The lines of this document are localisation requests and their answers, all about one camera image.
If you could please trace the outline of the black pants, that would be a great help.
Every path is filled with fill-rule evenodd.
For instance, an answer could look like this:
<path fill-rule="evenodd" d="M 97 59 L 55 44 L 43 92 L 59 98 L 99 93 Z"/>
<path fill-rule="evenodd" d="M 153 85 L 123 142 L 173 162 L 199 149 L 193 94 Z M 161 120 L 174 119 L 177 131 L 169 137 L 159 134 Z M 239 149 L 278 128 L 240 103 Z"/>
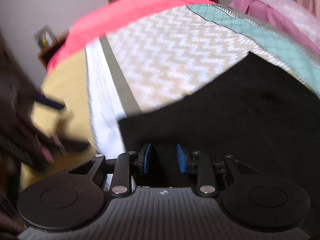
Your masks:
<path fill-rule="evenodd" d="M 319 98 L 280 67 L 249 53 L 194 94 L 120 120 L 125 148 L 157 149 L 152 185 L 187 186 L 176 146 L 232 154 L 319 194 Z"/>

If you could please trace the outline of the zigzag patterned bedsheet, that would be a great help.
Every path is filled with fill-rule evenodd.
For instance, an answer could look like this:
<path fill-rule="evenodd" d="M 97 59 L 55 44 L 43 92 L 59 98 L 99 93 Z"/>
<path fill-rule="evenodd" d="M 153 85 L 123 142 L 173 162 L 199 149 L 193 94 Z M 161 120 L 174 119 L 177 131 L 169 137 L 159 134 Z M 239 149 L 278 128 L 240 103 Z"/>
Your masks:
<path fill-rule="evenodd" d="M 319 93 L 319 57 L 271 25 L 225 5 L 175 7 L 95 38 L 51 70 L 46 96 L 62 114 L 35 107 L 47 134 L 87 137 L 108 159 L 124 151 L 118 120 L 189 95 L 255 53 Z"/>

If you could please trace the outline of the bright pink blanket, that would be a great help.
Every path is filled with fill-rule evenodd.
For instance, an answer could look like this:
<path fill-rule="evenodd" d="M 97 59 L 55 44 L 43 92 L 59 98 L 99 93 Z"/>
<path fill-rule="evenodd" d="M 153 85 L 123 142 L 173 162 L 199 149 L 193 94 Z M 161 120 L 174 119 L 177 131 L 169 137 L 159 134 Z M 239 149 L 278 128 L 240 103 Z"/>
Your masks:
<path fill-rule="evenodd" d="M 132 22 L 168 9 L 192 4 L 212 4 L 209 0 L 117 0 L 79 18 L 69 28 L 64 45 L 50 59 L 47 73 L 82 50 L 97 37 L 113 33 Z"/>

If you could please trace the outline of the wooden side shelf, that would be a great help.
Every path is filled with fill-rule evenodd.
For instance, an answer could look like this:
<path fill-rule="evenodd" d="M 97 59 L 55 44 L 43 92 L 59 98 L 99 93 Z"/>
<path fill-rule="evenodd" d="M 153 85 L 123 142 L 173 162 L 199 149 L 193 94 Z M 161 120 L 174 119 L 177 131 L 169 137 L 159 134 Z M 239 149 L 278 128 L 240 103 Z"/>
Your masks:
<path fill-rule="evenodd" d="M 64 45 L 66 38 L 67 38 L 68 32 L 65 31 L 61 36 L 59 36 L 56 41 L 53 43 L 53 45 L 43 48 L 38 53 L 38 59 L 42 63 L 43 67 L 47 69 L 48 63 L 51 60 L 51 58 L 55 55 L 55 53 Z"/>

